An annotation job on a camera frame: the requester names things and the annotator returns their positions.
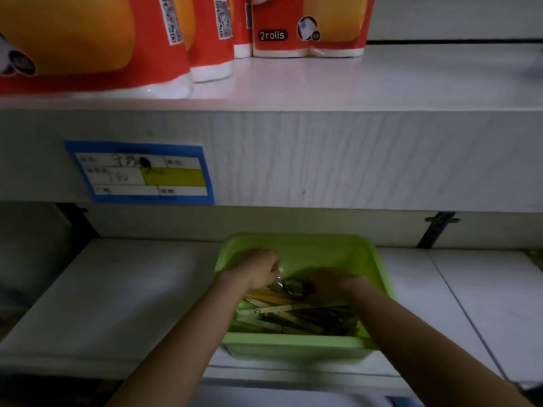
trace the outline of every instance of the qr code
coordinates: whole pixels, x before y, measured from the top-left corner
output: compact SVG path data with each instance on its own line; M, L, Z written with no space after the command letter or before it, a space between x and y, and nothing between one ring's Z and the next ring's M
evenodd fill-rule
M162 18L164 19L170 46L182 43L183 36L181 35L181 28L179 27L179 20L177 20L173 0L160 0L160 5L162 6Z
M247 29L250 30L253 28L253 9L251 4L245 4L245 19L247 21Z
M232 18L227 0L213 0L215 2L215 14L217 16L217 28L219 39L225 40L232 37Z

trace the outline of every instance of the hand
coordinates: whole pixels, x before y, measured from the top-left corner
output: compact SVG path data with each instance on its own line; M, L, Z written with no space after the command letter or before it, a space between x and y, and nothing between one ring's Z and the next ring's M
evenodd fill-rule
M244 252L227 273L234 274L247 283L247 290L256 290L270 285L278 278L279 261L279 255L275 251L257 248Z
M329 267L313 270L307 276L315 289L315 294L309 297L309 301L326 304L342 302L345 300L345 286L359 278L360 276L344 270Z

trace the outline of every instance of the blue border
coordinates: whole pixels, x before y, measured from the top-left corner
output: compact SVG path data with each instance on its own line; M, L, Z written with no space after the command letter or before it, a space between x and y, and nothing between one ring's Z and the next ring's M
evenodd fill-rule
M143 144L143 143L117 143L109 141L64 141L64 147L70 153L72 160L81 173L92 200L98 203L112 204L201 204L214 205L215 197L211 177L207 170L204 157L204 148L199 145L171 145L171 144ZM149 154L156 156L180 156L197 157L200 160L202 173L204 174L207 187L207 196L129 196L129 195L96 195L92 188L83 166L76 157L77 152L100 152L100 153L128 153L128 154Z

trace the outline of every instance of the red and orange packaging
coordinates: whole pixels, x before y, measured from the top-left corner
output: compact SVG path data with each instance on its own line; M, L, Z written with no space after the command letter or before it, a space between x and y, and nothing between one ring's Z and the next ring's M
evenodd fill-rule
M234 55L245 59L253 54L251 0L230 0L230 14L234 27Z
M175 0L192 78L219 80L234 72L229 0Z
M255 57L356 57L375 0L252 0Z
M185 98L173 0L0 0L0 95Z

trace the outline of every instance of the person's left hand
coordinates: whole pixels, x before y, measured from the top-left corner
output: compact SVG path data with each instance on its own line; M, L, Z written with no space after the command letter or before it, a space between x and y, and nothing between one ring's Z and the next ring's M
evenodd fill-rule
M228 270L247 283L247 290L260 289L275 281L279 276L279 255L272 250L257 248L242 254L241 259Z

